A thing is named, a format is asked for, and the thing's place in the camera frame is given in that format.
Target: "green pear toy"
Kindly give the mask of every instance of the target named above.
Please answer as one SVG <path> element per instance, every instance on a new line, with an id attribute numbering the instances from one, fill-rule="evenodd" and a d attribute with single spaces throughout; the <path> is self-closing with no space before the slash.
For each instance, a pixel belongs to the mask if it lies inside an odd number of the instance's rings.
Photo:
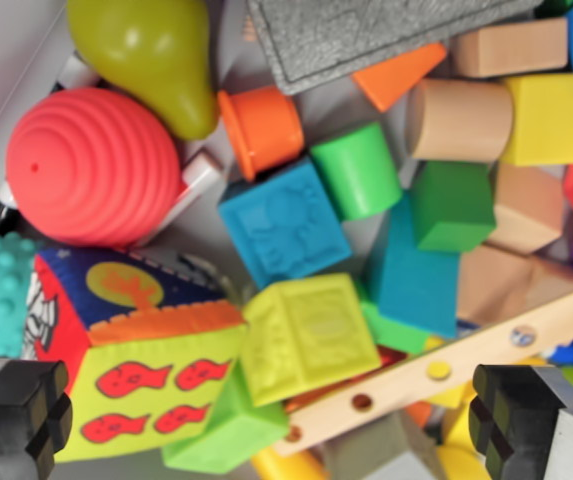
<path id="1" fill-rule="evenodd" d="M 215 129 L 204 0 L 68 0 L 68 22 L 84 59 L 176 136 Z"/>

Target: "green cube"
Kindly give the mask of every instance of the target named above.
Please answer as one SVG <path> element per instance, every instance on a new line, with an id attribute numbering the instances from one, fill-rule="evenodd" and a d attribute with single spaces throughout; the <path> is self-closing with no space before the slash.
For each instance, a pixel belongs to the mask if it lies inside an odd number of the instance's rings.
<path id="1" fill-rule="evenodd" d="M 236 367 L 204 433 L 165 446 L 162 457 L 169 468 L 222 475 L 288 431 L 281 403 L 253 407 L 241 368 Z"/>
<path id="2" fill-rule="evenodd" d="M 427 162 L 411 201 L 420 250 L 469 252 L 496 227 L 485 164 Z"/>

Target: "red ball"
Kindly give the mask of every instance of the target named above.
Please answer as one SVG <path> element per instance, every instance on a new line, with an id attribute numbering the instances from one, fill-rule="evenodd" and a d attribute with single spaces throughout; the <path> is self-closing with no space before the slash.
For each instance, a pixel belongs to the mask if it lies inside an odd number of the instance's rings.
<path id="1" fill-rule="evenodd" d="M 64 90 L 15 127 L 6 172 L 20 212 L 71 245 L 118 247 L 150 233 L 183 185 L 162 124 L 108 90 Z"/>

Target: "red fish print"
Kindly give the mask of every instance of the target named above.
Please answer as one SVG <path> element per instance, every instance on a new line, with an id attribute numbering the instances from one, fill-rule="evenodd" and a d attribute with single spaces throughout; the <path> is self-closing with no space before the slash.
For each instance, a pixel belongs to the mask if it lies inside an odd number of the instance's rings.
<path id="1" fill-rule="evenodd" d="M 221 380 L 226 376 L 231 361 L 215 363 L 211 360 L 197 360 L 177 374 L 175 384 L 180 390 L 194 390 L 208 380 Z"/>
<path id="2" fill-rule="evenodd" d="M 150 415 L 129 418 L 119 413 L 109 413 L 91 420 L 82 427 L 81 431 L 82 435 L 90 442 L 106 443 L 124 433 L 139 435 L 144 431 L 148 417 Z"/>
<path id="3" fill-rule="evenodd" d="M 154 370 L 138 362 L 125 362 L 103 374 L 97 389 L 110 398 L 125 397 L 138 388 L 163 388 L 173 366 Z"/>
<path id="4" fill-rule="evenodd" d="M 155 430 L 159 433 L 172 433 L 187 423 L 199 423 L 204 420 L 210 404 L 202 408 L 180 405 L 169 410 L 155 422 Z"/>

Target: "hole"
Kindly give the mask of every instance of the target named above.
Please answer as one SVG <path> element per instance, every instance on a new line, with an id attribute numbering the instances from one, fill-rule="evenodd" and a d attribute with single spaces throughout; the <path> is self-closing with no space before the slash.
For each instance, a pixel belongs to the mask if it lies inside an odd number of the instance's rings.
<path id="1" fill-rule="evenodd" d="M 301 439 L 302 439 L 302 429 L 295 425 L 291 425 L 290 432 L 288 433 L 288 435 L 286 435 L 284 440 L 290 443 L 297 443 Z"/>
<path id="2" fill-rule="evenodd" d="M 452 369 L 447 362 L 437 361 L 432 362 L 426 369 L 426 374 L 431 380 L 442 382 L 450 377 Z"/>
<path id="3" fill-rule="evenodd" d="M 352 400 L 353 408 L 358 412 L 368 412 L 373 408 L 373 399 L 368 395 L 360 393 L 355 395 Z"/>
<path id="4" fill-rule="evenodd" d="M 510 341 L 516 347 L 530 347 L 537 339 L 537 332 L 533 327 L 522 325 L 510 332 Z"/>

